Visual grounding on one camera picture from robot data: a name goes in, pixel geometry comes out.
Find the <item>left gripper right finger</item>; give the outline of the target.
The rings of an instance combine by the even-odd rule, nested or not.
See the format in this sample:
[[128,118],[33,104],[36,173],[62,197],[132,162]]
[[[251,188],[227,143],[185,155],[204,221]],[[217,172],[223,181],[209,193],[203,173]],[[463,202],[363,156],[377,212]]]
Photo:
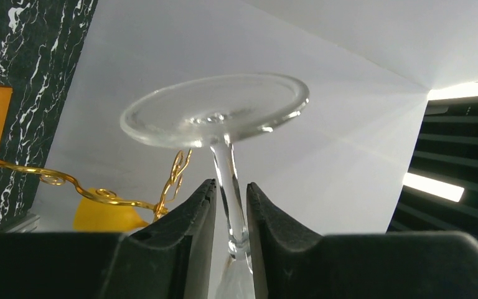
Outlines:
[[257,298],[478,298],[478,241],[463,232],[320,235],[246,188]]

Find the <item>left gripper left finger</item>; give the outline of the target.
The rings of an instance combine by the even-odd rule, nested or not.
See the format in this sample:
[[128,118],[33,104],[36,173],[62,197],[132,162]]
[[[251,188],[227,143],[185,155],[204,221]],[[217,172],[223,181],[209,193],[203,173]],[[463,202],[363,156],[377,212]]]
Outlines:
[[131,234],[0,234],[0,298],[207,298],[216,182]]

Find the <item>orange plastic wine glass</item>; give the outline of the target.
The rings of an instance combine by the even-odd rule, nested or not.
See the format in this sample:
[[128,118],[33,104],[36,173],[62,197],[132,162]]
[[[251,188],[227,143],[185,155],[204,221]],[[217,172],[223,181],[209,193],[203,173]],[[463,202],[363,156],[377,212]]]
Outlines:
[[104,204],[85,197],[73,220],[73,228],[79,232],[130,232],[148,225],[134,207]]

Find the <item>clear wine glass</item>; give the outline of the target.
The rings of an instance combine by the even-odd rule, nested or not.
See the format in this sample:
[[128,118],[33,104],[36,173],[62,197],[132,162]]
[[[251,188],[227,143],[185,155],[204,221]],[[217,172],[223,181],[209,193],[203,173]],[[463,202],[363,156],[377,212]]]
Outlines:
[[228,234],[228,258],[215,296],[254,298],[250,238],[242,207],[234,144],[296,118],[309,102],[309,88],[289,75],[219,75],[156,90],[128,106],[121,129],[160,148],[209,148]]

